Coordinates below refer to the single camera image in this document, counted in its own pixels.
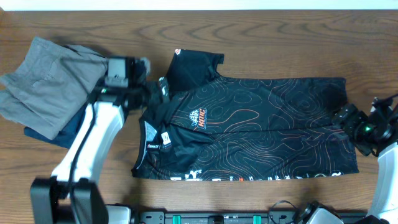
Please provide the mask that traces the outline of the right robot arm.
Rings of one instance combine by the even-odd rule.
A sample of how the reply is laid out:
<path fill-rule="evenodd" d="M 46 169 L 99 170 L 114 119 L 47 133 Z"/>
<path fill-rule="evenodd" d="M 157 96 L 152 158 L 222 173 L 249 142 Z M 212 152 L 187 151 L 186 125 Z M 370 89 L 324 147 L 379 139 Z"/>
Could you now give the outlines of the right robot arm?
<path fill-rule="evenodd" d="M 347 104 L 333 118 L 362 155 L 377 157 L 376 190 L 367 214 L 340 216 L 313 202 L 294 223 L 397 223 L 397 106 L 392 105 L 396 97 L 373 99 L 370 115 Z"/>

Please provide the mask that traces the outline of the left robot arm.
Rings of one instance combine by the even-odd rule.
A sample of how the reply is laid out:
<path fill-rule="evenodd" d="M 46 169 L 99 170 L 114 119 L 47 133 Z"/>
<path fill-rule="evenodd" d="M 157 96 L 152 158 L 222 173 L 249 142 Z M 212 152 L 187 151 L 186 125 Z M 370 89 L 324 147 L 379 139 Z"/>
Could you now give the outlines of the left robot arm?
<path fill-rule="evenodd" d="M 129 206 L 105 204 L 98 181 L 129 112 L 169 99 L 167 81 L 149 82 L 149 74 L 146 58 L 109 58 L 71 148 L 48 179 L 38 177 L 30 187 L 35 223 L 138 223 Z"/>

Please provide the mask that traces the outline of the black patterned sports jersey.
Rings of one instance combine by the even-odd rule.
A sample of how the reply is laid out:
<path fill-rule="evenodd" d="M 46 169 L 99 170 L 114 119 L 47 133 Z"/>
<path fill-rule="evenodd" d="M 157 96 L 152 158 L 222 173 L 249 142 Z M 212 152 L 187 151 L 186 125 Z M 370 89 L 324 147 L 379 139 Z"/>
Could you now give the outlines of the black patterned sports jersey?
<path fill-rule="evenodd" d="M 222 54 L 177 49 L 170 100 L 139 124 L 132 175 L 182 181 L 257 181 L 358 171 L 355 148 L 332 123 L 347 102 L 344 78 L 222 76 Z"/>

